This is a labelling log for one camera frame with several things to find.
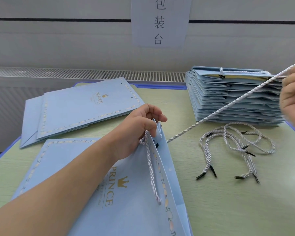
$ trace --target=wall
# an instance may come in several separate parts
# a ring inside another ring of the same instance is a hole
[[[0,18],[130,19],[130,0],[0,0]],[[193,0],[190,19],[295,21],[295,0]],[[295,25],[190,23],[183,48],[152,49],[132,46],[129,22],[0,21],[0,66],[277,73],[294,62]]]

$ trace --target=radiator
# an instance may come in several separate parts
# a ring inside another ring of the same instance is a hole
[[[181,84],[185,73],[0,67],[0,152],[21,135],[25,100],[78,82],[118,77],[130,83]]]

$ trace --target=gold crown logo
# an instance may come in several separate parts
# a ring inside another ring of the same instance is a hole
[[[124,177],[124,178],[121,178],[118,180],[118,187],[124,187],[124,188],[127,188],[126,185],[124,185],[125,183],[128,183],[129,181],[125,181],[125,179],[128,178],[127,176]]]

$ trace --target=blue table edge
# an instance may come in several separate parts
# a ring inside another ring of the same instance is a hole
[[[76,83],[74,86],[76,86],[79,83],[94,83],[94,82],[78,82]],[[140,83],[131,83],[131,81],[128,81],[129,84],[133,84],[134,86],[136,86],[137,88],[153,88],[153,89],[176,89],[176,90],[186,90],[187,87],[184,84],[175,84],[175,85],[167,85],[167,84],[140,84]],[[295,127],[289,123],[288,121],[285,121],[287,123],[287,125],[289,125],[294,131],[295,131]],[[14,146],[15,143],[18,142],[18,140],[21,139],[21,136],[19,136],[10,146],[8,146],[1,154],[0,154],[0,158],[3,157],[3,155],[5,153],[7,153],[8,150],[10,150],[11,147]]]

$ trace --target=black stripe on wall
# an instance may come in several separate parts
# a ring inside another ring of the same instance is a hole
[[[120,23],[127,23],[127,22],[131,22],[131,19],[0,18],[0,21],[120,22]],[[189,23],[295,25],[295,21],[243,21],[243,20],[189,20]]]

